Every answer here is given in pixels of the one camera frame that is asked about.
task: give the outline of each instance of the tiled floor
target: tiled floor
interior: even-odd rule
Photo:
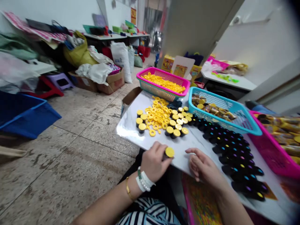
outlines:
[[[153,64],[151,55],[143,63]],[[0,224],[68,224],[118,183],[138,147],[115,133],[121,100],[139,86],[111,95],[79,88],[49,100],[62,116],[32,141],[6,143],[27,150],[19,159],[0,158]]]

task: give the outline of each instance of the blue basket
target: blue basket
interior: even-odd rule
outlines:
[[[0,130],[36,139],[62,118],[44,99],[0,92]]]
[[[198,109],[192,104],[193,94],[198,94],[205,97],[207,103],[215,103],[217,107],[229,110],[237,118],[232,122],[229,122],[204,110]],[[192,87],[190,88],[188,104],[190,113],[196,114],[199,118],[205,118],[209,122],[218,123],[225,129],[232,130],[236,133],[250,133],[256,136],[260,136],[263,134],[248,110],[242,104],[236,101],[197,87]]]

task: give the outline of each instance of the gold bracelet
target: gold bracelet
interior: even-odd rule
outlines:
[[[131,197],[130,190],[129,190],[129,187],[128,187],[128,179],[129,179],[129,177],[126,177],[126,190],[127,190],[127,194],[130,197],[131,201],[134,202],[134,200]]]

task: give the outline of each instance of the striped shirt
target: striped shirt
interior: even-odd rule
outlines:
[[[117,225],[180,225],[176,216],[159,200],[143,197],[134,203],[140,211],[124,213]]]

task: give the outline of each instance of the packaging box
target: packaging box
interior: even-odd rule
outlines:
[[[69,72],[69,75],[76,87],[92,92],[98,92],[97,83],[93,82],[91,79],[87,77],[80,77],[75,73],[75,71]]]
[[[123,99],[122,99],[122,109],[121,109],[121,118],[124,113],[127,111],[130,104],[133,100],[141,93],[142,89],[140,87],[136,87],[132,89]]]
[[[119,73],[109,75],[106,78],[106,82],[108,83],[108,86],[106,86],[105,84],[96,84],[99,91],[107,95],[110,95],[125,84],[124,69],[121,66],[119,67],[121,68]]]

